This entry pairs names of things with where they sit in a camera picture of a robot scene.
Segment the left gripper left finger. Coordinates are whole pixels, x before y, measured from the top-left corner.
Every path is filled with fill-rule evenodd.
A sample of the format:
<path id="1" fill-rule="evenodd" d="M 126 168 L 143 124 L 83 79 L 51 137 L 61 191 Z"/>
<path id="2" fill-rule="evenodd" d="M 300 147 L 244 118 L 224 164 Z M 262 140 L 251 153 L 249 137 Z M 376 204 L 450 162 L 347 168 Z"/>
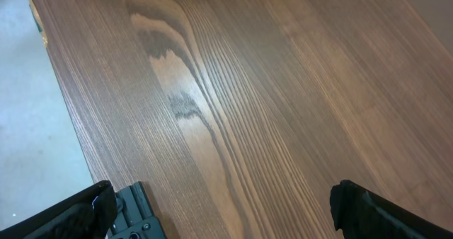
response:
<path id="1" fill-rule="evenodd" d="M 1 231 L 1 238 L 105 238 L 117 217 L 111 182 L 103 180 Z"/>

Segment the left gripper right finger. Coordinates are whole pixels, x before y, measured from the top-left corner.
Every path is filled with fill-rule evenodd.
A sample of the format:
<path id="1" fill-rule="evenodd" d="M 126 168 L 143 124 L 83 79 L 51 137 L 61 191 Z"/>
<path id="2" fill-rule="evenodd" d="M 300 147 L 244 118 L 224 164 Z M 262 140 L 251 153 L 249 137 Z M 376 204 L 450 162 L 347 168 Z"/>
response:
<path id="1" fill-rule="evenodd" d="M 344 239 L 451 238 L 452 232 L 380 197 L 351 180 L 332 186 L 334 228 Z"/>

